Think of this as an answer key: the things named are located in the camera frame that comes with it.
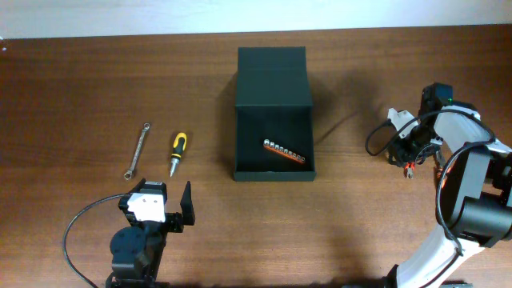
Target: combination wrench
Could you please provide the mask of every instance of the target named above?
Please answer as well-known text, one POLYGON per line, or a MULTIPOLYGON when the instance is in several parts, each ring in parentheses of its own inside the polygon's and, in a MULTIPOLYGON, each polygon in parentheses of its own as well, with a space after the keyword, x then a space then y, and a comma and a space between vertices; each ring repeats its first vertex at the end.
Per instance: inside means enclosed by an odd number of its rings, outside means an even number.
POLYGON ((131 161, 131 166, 128 171, 125 173, 125 179, 130 180, 133 176, 135 176, 135 167, 137 165, 138 156, 141 153, 142 143, 144 142, 144 136, 146 132, 150 130, 150 124, 144 123, 144 127, 142 128, 141 137, 138 139, 137 149, 135 149, 134 159, 131 161))

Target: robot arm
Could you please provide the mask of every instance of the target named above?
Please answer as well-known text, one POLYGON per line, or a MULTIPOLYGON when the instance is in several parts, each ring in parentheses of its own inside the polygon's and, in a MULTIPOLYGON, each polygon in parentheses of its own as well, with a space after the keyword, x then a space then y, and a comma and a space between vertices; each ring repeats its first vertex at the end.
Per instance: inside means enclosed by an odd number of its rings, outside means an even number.
MULTIPOLYGON (((451 86, 438 83, 423 90, 418 116, 436 110, 460 110, 480 119, 471 104, 453 101, 451 86)), ((390 109, 388 119, 400 130, 414 117, 407 111, 390 109)), ((423 160, 432 154, 437 156, 443 141, 455 152, 467 143, 489 139, 489 133, 471 118, 456 112, 439 113, 421 123, 412 122, 402 130, 388 148, 390 163, 409 168, 418 156, 423 160)), ((496 140, 458 156, 442 184, 440 200, 442 218, 460 241, 463 254, 458 255, 458 246, 448 239, 441 225, 436 225, 419 250, 396 269, 392 281, 396 287, 439 287, 465 260, 499 240, 512 238, 510 152, 508 146, 496 140), (502 190, 502 194, 482 192, 484 182, 488 181, 502 190)))

